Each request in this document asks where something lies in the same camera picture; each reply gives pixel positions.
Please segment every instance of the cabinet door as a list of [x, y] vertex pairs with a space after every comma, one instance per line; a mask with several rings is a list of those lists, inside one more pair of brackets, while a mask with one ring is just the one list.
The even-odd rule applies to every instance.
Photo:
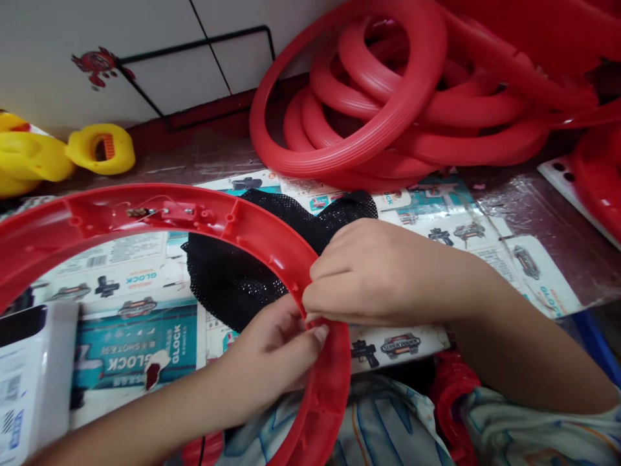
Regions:
[[[115, 69], [114, 56], [202, 38], [185, 1], [5, 0], [0, 107], [61, 138], [93, 123], [151, 120], [157, 114]], [[165, 112], [228, 94], [213, 56], [202, 49], [127, 68]]]
[[[270, 28], [278, 55], [306, 26], [344, 0], [194, 0], [209, 37], [250, 27]], [[265, 33], [213, 44], [213, 50], [233, 93], [253, 89], [272, 63]], [[292, 63], [285, 76], [309, 70], [309, 55]]]

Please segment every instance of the black wire rack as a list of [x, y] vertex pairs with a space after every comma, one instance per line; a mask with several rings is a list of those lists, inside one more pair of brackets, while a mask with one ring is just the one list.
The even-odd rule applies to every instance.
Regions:
[[[151, 60], [153, 58], [158, 58], [161, 56], [166, 56], [166, 55], [170, 55], [174, 53], [184, 52], [186, 50], [197, 49], [199, 47], [209, 46], [209, 48], [211, 48], [213, 57], [215, 58], [215, 62], [218, 65], [220, 73], [222, 74], [224, 82], [229, 90], [229, 93], [231, 93], [231, 95], [234, 95], [231, 92], [231, 88], [228, 85], [228, 81], [226, 80], [226, 76], [224, 75], [224, 72], [222, 71], [222, 67], [220, 66], [217, 56], [215, 55], [213, 51], [212, 44], [218, 43], [218, 42], [224, 42], [224, 41], [228, 41], [232, 39], [237, 39], [240, 37], [251, 36], [253, 34], [265, 34], [265, 36], [267, 37], [268, 45], [270, 47], [270, 54], [272, 56], [272, 61], [276, 59], [276, 53], [274, 52], [274, 42], [272, 41], [272, 32], [270, 31], [270, 28], [267, 27], [266, 25], [255, 26], [255, 27], [248, 28], [248, 29], [241, 29], [235, 32], [229, 32], [227, 34], [222, 34], [220, 36], [215, 36], [215, 37], [210, 38], [205, 34], [204, 28], [202, 27], [202, 23], [197, 14], [196, 14], [196, 17], [199, 21], [199, 24], [201, 25], [203, 34], [205, 35], [204, 39], [193, 41], [193, 42], [188, 42], [188, 43], [181, 44], [181, 45], [175, 45], [173, 47], [167, 47], [165, 49], [154, 50], [152, 52], [145, 52], [145, 53], [138, 54], [138, 55], [132, 55], [132, 56], [125, 57], [125, 58], [118, 58], [116, 61], [116, 67], [120, 71], [120, 73], [123, 75], [123, 77], [127, 80], [127, 82], [129, 82], [129, 84], [131, 84], [131, 86], [134, 89], [136, 89], [136, 92], [140, 94], [140, 96], [144, 99], [144, 101], [147, 102], [147, 104], [149, 104], [149, 106], [154, 110], [154, 112], [164, 121], [164, 125], [166, 129], [171, 133], [174, 133], [176, 131], [181, 131], [183, 129], [192, 128], [194, 126], [198, 126], [200, 124], [207, 123], [213, 120], [218, 120], [220, 118], [228, 117], [236, 113], [242, 113], [242, 112], [248, 111], [250, 109], [250, 106], [247, 105], [244, 107], [235, 108], [234, 110], [227, 111], [224, 113], [218, 113], [217, 115], [209, 116], [208, 118], [201, 118], [201, 119], [194, 120], [188, 123], [175, 125], [173, 124], [171, 117], [177, 114], [177, 112], [171, 113], [168, 115], [164, 114], [164, 112], [162, 112], [160, 108], [155, 104], [153, 99], [149, 97], [149, 95], [145, 92], [145, 90], [140, 86], [137, 79], [133, 78], [132, 74], [127, 69], [125, 69], [126, 65], [131, 65], [132, 63], [138, 63], [144, 60]], [[273, 100], [277, 100], [283, 94], [281, 92], [281, 89], [278, 86], [278, 83], [276, 85], [275, 91], [276, 92], [274, 93]]]

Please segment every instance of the table surface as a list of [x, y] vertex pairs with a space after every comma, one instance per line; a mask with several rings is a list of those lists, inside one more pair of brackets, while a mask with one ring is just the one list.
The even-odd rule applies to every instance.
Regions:
[[[291, 94], [285, 86], [285, 95]], [[287, 102], [281, 98], [268, 107], [268, 128], [281, 145]], [[129, 172], [104, 177], [78, 170], [62, 183], [43, 183], [33, 194], [65, 195], [126, 183], [198, 184], [264, 168], [250, 141], [247, 111], [174, 133], [161, 121], [129, 132], [137, 157]], [[524, 164], [459, 168], [459, 174], [484, 212], [503, 217], [517, 235], [537, 237], [581, 303], [592, 307], [621, 298], [621, 252], [536, 170], [538, 164], [570, 153], [579, 136], [553, 133], [541, 153]]]

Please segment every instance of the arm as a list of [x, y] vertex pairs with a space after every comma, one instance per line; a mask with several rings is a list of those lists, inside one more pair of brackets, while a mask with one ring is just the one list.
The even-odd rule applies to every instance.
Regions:
[[481, 380], [542, 411], [595, 414], [618, 405], [615, 386], [590, 356], [506, 285], [490, 294], [493, 303], [479, 315], [451, 324], [461, 353]]
[[301, 328], [286, 295], [257, 314], [214, 364], [68, 434], [27, 465], [153, 465], [195, 438], [242, 424], [314, 364], [328, 328]]
[[310, 276], [308, 319], [449, 324], [481, 379], [525, 406], [593, 414], [619, 403], [579, 345], [473, 254], [363, 219], [334, 235]]

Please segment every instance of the forearm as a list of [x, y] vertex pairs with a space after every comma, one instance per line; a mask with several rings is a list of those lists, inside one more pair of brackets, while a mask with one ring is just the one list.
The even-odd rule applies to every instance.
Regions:
[[209, 370], [201, 370], [129, 403], [71, 432], [37, 453], [28, 465], [161, 463], [190, 440], [219, 429], [222, 420], [208, 412], [209, 400], [217, 399], [209, 393], [213, 386], [209, 378]]
[[489, 304], [451, 326], [467, 363], [499, 393], [532, 408], [595, 414], [619, 395], [573, 339], [510, 285]]

